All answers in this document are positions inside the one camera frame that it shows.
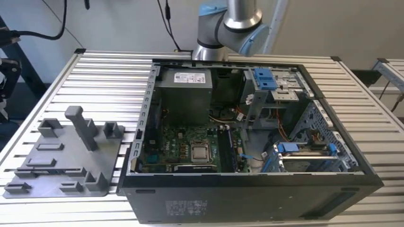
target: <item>blue clip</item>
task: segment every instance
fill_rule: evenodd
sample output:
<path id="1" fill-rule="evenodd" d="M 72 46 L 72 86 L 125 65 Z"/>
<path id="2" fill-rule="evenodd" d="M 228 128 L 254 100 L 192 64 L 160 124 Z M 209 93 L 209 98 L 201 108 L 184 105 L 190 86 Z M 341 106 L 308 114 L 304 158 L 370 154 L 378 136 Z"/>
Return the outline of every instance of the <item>blue clip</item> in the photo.
<path id="1" fill-rule="evenodd" d="M 337 153 L 337 149 L 333 143 L 328 144 L 328 148 L 329 148 L 329 155 L 330 156 L 336 156 Z"/>
<path id="2" fill-rule="evenodd" d="M 276 90 L 277 83 L 273 79 L 273 75 L 269 69 L 254 68 L 253 76 L 257 80 L 257 85 L 261 90 Z"/>
<path id="3" fill-rule="evenodd" d="M 284 151 L 285 151 L 284 145 L 281 143 L 277 144 L 277 152 L 284 153 Z"/>
<path id="4" fill-rule="evenodd" d="M 296 143 L 282 143 L 285 152 L 297 152 L 298 151 L 298 146 Z"/>

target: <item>blue drive bracket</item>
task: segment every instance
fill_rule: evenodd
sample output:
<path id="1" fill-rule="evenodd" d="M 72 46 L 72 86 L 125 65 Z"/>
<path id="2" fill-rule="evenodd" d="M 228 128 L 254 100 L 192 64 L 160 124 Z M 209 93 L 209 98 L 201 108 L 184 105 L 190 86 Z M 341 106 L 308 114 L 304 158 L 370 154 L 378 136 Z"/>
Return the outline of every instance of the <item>blue drive bracket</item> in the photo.
<path id="1" fill-rule="evenodd" d="M 258 89 L 270 91 L 277 89 L 277 83 L 269 69 L 254 68 L 253 77 L 257 81 Z"/>

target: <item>sticker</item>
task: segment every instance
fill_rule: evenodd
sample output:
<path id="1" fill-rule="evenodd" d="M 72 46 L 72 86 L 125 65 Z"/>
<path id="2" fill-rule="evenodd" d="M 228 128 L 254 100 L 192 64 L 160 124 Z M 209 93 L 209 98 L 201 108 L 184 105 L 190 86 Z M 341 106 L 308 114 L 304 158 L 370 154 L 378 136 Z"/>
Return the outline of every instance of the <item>sticker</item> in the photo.
<path id="1" fill-rule="evenodd" d="M 238 113 L 238 115 L 237 115 L 237 121 L 241 121 L 242 120 L 242 117 L 244 117 L 244 114 L 241 114 L 241 113 Z"/>
<path id="2" fill-rule="evenodd" d="M 266 158 L 266 157 L 268 157 L 266 151 L 261 153 L 261 157 L 262 157 L 262 158 Z"/>
<path id="3" fill-rule="evenodd" d="M 169 216 L 202 216 L 206 212 L 208 200 L 168 200 L 165 201 Z"/>
<path id="4" fill-rule="evenodd" d="M 204 73 L 177 72 L 174 74 L 174 83 L 204 84 Z"/>

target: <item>white wall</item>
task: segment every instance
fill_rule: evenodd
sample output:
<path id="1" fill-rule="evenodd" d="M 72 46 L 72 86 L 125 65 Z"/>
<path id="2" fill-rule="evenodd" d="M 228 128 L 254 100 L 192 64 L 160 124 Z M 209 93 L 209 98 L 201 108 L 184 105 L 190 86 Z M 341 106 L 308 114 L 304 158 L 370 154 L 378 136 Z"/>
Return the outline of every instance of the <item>white wall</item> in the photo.
<path id="1" fill-rule="evenodd" d="M 45 0 L 58 18 L 62 0 Z M 193 49 L 197 36 L 198 4 L 205 0 L 170 0 L 172 30 L 181 49 Z M 269 23 L 274 0 L 257 0 Z M 54 35 L 60 22 L 41 0 L 0 0 L 0 15 L 13 30 Z M 156 0 L 68 0 L 66 28 L 84 48 L 102 51 L 170 52 L 174 45 L 166 34 Z M 65 32 L 57 41 L 22 37 L 21 48 L 45 82 L 57 76 L 73 50 L 80 47 Z"/>
<path id="2" fill-rule="evenodd" d="M 289 0 L 273 54 L 338 56 L 352 69 L 404 58 L 402 0 Z"/>

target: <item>metal frame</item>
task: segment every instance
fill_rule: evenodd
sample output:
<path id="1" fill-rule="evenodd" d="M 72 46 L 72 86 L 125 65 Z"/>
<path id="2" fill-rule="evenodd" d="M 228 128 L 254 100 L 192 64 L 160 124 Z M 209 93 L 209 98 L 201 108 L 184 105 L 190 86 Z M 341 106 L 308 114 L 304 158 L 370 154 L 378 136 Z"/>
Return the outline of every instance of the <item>metal frame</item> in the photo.
<path id="1" fill-rule="evenodd" d="M 76 54 L 54 80 L 42 99 L 28 115 L 12 141 L 0 153 L 0 194 L 12 172 L 24 160 L 37 139 L 36 127 L 44 117 L 56 117 L 61 124 L 65 106 L 80 103 L 84 115 L 100 124 L 116 120 L 126 127 L 120 155 L 133 140 L 141 96 L 152 58 L 189 59 L 189 53 L 90 52 Z M 368 162 L 382 179 L 385 187 L 364 198 L 330 221 L 292 222 L 288 225 L 321 227 L 390 227 L 404 225 L 404 131 L 402 124 L 377 101 L 370 91 L 340 62 L 329 57 L 256 55 L 244 58 L 229 55 L 230 61 L 278 62 L 304 64 L 325 100 L 346 128 Z M 124 157 L 118 157 L 112 182 L 117 183 Z M 120 225 L 137 226 L 138 222 L 125 197 L 114 194 L 101 198 L 45 198 L 6 200 L 0 197 L 0 223 L 37 223 L 46 227 Z M 16 214 L 24 213 L 24 219 Z M 278 223 L 225 223 L 220 226 L 278 226 Z"/>
<path id="2" fill-rule="evenodd" d="M 373 70 L 377 70 L 404 93 L 404 60 L 377 59 Z"/>

